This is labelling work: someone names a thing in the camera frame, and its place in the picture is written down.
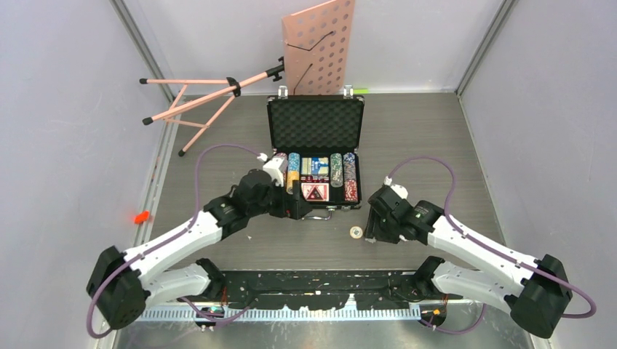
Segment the case latch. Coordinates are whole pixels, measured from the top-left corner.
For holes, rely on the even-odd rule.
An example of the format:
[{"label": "case latch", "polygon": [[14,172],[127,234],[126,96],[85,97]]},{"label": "case latch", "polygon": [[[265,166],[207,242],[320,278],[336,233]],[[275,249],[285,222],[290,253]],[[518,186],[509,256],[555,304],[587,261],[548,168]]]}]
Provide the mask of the case latch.
[{"label": "case latch", "polygon": [[343,86],[343,98],[350,99],[353,97],[354,97],[354,87],[352,85],[344,85]]},{"label": "case latch", "polygon": [[288,95],[289,91],[287,90],[287,86],[279,86],[279,98],[286,100]]}]

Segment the red object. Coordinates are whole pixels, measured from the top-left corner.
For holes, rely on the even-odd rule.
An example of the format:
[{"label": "red object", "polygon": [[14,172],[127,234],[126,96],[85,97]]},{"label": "red object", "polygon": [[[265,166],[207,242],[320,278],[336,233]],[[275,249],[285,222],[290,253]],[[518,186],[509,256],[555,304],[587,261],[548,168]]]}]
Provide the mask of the red object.
[{"label": "red object", "polygon": [[345,181],[345,201],[358,201],[358,187],[356,180]]},{"label": "red object", "polygon": [[140,214],[135,216],[135,224],[141,224],[145,222],[146,220],[148,220],[149,217],[150,217],[150,212],[148,211],[141,212]]}]

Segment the pink music stand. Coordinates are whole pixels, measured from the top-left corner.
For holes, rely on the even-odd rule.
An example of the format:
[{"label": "pink music stand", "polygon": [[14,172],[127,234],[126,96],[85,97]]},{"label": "pink music stand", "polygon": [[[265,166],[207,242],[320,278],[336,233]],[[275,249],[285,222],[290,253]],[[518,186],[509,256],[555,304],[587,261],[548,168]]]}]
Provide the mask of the pink music stand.
[{"label": "pink music stand", "polygon": [[[183,156],[229,104],[240,96],[242,87],[271,76],[274,77],[274,81],[278,81],[281,79],[279,74],[287,71],[287,86],[291,95],[336,93],[343,86],[354,6],[355,0],[331,0],[283,17],[284,57],[279,58],[281,64],[244,81],[238,82],[233,78],[226,80],[140,79],[141,84],[182,84],[182,89],[169,110],[143,119],[143,124],[149,125],[156,120],[165,120],[199,128],[193,138],[178,152],[179,156]],[[190,84],[228,84],[229,87],[178,105],[186,87]],[[228,93],[233,94],[205,124],[172,119],[173,116]]]}]

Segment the perforated music stand board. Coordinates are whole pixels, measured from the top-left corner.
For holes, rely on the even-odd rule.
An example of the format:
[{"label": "perforated music stand board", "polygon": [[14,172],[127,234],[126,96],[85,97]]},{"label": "perforated music stand board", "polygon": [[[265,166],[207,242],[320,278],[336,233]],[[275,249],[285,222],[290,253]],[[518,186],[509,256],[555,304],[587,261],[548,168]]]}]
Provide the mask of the perforated music stand board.
[{"label": "perforated music stand board", "polygon": [[283,17],[290,95],[332,95],[343,87],[355,0],[332,0]]}]

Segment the black wire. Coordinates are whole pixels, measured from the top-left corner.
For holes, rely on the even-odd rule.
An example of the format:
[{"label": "black wire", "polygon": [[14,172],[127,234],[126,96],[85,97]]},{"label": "black wire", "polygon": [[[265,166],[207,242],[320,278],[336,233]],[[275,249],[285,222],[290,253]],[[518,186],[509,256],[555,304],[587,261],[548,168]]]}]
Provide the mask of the black wire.
[{"label": "black wire", "polygon": [[400,298],[400,299],[404,300],[405,302],[410,302],[410,303],[422,302],[423,300],[425,300],[425,299],[426,299],[426,297],[422,297],[422,298],[419,298],[419,299],[417,299],[417,300],[410,300],[409,298],[407,298],[407,297],[403,296],[403,295],[402,295],[402,294],[400,294],[399,292],[394,292],[394,291],[393,291],[393,292],[392,292],[392,294],[394,294],[394,295],[395,295],[395,296],[397,296],[398,298]]}]

